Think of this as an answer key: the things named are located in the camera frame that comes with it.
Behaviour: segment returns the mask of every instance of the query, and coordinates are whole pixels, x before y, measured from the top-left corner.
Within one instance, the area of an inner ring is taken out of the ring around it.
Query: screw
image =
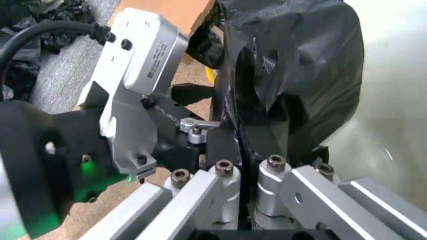
[[[270,155],[267,159],[267,166],[275,172],[282,172],[285,170],[286,159],[281,155]]]
[[[92,157],[89,154],[83,154],[81,156],[81,161],[85,164],[92,161]]]
[[[200,134],[202,134],[202,129],[198,126],[193,126],[192,127],[192,133],[195,135],[200,135]]]
[[[46,143],[46,145],[44,146],[44,149],[50,155],[55,155],[57,153],[57,149],[55,148],[55,144],[51,141]]]
[[[145,164],[147,163],[147,156],[146,156],[146,155],[144,155],[144,154],[139,155],[139,156],[136,158],[136,162],[137,162],[139,165],[145,165]]]
[[[89,198],[89,201],[88,201],[88,202],[89,202],[90,204],[93,204],[94,202],[96,202],[96,201],[97,201],[97,199],[98,199],[98,198],[97,198],[96,196],[92,196],[92,197],[90,197],[90,198]]]
[[[327,178],[331,182],[334,179],[334,168],[327,163],[321,162],[315,164],[314,170],[316,170],[316,172],[320,173],[323,177]]]
[[[93,204],[98,199],[98,195],[94,191],[87,193],[87,202]]]
[[[125,38],[121,41],[120,46],[124,50],[131,50],[132,49],[132,42]]]
[[[105,40],[110,43],[114,43],[116,41],[116,35],[112,32],[107,32],[105,35]]]
[[[190,172],[184,168],[176,169],[170,174],[170,179],[172,180],[172,186],[182,189],[190,180]]]
[[[228,178],[233,175],[234,164],[229,160],[219,160],[215,163],[215,173],[218,177]]]
[[[145,109],[154,106],[154,102],[147,96],[142,96],[141,104]]]

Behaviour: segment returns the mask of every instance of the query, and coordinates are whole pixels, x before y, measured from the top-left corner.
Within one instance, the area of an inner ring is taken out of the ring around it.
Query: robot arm
[[[233,129],[167,96],[187,43],[159,15],[126,9],[80,110],[50,115],[0,104],[1,236],[38,237],[60,226],[73,203],[164,166],[172,172],[164,186],[144,183],[83,238],[427,237],[422,210],[369,180],[338,183],[321,162],[292,169],[274,155],[273,138],[252,138],[264,160],[243,164]]]

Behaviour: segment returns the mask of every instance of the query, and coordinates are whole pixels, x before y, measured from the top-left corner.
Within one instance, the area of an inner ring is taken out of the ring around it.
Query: cable connector
[[[100,26],[97,23],[92,25],[92,29],[89,34],[89,38],[96,40],[99,44],[104,45],[107,40],[107,35],[109,34],[111,27],[109,26]]]

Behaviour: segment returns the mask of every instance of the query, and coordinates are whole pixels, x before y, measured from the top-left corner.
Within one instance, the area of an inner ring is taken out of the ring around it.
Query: silver metal part
[[[324,162],[319,162],[314,165],[314,169],[329,181],[334,181],[334,168]]]
[[[100,133],[109,140],[119,172],[138,179],[154,173],[152,157],[147,164],[136,159],[149,156],[157,143],[156,124],[142,107],[141,96],[167,91],[188,38],[160,15],[132,8],[117,14],[111,32],[116,40],[105,43],[77,104],[84,104],[94,83],[106,91]],[[132,48],[121,47],[124,39],[132,42]]]
[[[427,239],[427,213],[372,178],[352,180],[339,188],[404,239]]]
[[[221,179],[199,170],[137,239],[187,239],[196,228],[209,229],[224,202]]]
[[[193,126],[192,127],[192,133],[194,135],[200,135],[200,134],[202,134],[202,129],[198,126]]]
[[[286,159],[281,155],[271,155],[267,158],[267,166],[275,172],[283,172],[286,166]]]
[[[290,230],[298,227],[298,221],[290,217],[264,215],[256,207],[253,208],[253,220],[255,224],[252,229],[264,230]]]
[[[227,174],[224,175],[222,172],[219,172],[217,170],[217,165],[219,165],[218,163],[228,163],[229,165],[226,168],[229,168],[229,166],[231,166],[232,170],[227,169]],[[209,173],[216,174],[217,176],[221,177],[225,190],[226,200],[222,207],[221,214],[216,220],[216,222],[224,224],[234,221],[235,223],[237,223],[236,220],[239,218],[239,199],[241,182],[241,175],[239,169],[228,160],[220,160],[215,166],[212,166],[209,169]],[[229,229],[237,229],[237,225],[233,227],[234,228],[231,228],[231,226],[229,226]]]
[[[172,185],[177,189],[182,189],[190,180],[190,172],[187,169],[179,168],[170,174]]]
[[[44,146],[44,150],[46,150],[46,153],[48,153],[50,155],[55,155],[57,153],[57,149],[55,147],[55,144],[51,141],[46,143],[46,145]]]
[[[82,163],[88,163],[90,161],[92,161],[92,156],[91,155],[89,155],[89,154],[83,154],[81,156],[81,162]]]
[[[269,167],[268,161],[266,159],[259,164],[255,207],[270,217],[291,217],[291,213],[277,196],[283,178],[291,170],[291,166],[286,164],[283,171],[276,171]]]
[[[0,236],[16,239],[26,233],[0,153]]]
[[[171,199],[170,190],[144,183],[81,239],[134,239]]]
[[[218,121],[204,121],[187,117],[180,120],[179,130],[188,134],[188,142],[197,145],[206,143],[208,130],[219,125]]]
[[[301,225],[327,226],[341,239],[402,239],[311,166],[291,170],[278,197]]]
[[[178,188],[178,187],[176,187],[176,186],[174,186],[173,184],[172,184],[172,178],[171,178],[171,176],[169,176],[168,178],[166,178],[166,180],[164,181],[164,183],[163,183],[163,187],[164,188],[166,188],[166,189],[169,189],[169,190],[171,190],[172,191],[172,196],[173,197],[175,197],[180,191],[181,191],[181,189],[182,189],[182,187],[181,188]]]
[[[235,166],[229,160],[219,160],[215,163],[215,174],[220,178],[229,178],[233,175]]]
[[[123,78],[124,87],[145,96],[165,95],[186,52],[189,39],[161,15],[151,12],[145,14],[151,16],[142,22],[129,22],[129,25],[144,25],[147,28],[144,33],[137,31],[143,38],[137,44],[149,45],[151,48],[139,47],[134,51]]]
[[[206,143],[206,139],[208,136],[208,130],[200,129],[197,132],[194,132],[194,127],[190,129],[188,132],[188,142],[198,145]]]
[[[184,133],[189,133],[194,126],[197,126],[201,129],[209,130],[209,129],[219,127],[220,122],[198,120],[192,117],[183,118],[179,122],[179,130]]]

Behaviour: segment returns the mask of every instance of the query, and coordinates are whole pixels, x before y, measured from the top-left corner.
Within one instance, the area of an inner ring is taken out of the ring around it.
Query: floor
[[[175,74],[173,83],[193,82],[197,84],[210,85],[206,75],[205,67],[196,61],[191,64],[182,63]],[[208,118],[210,100],[202,100],[196,104],[188,106],[196,114]],[[147,182],[161,185],[169,176],[170,172],[164,168],[157,168],[156,174],[148,177]],[[119,182],[110,186],[103,192],[95,203],[75,204],[69,216],[58,229],[51,231],[40,240],[73,240],[78,239],[102,217],[110,212],[115,206],[135,191],[140,184],[138,182]]]

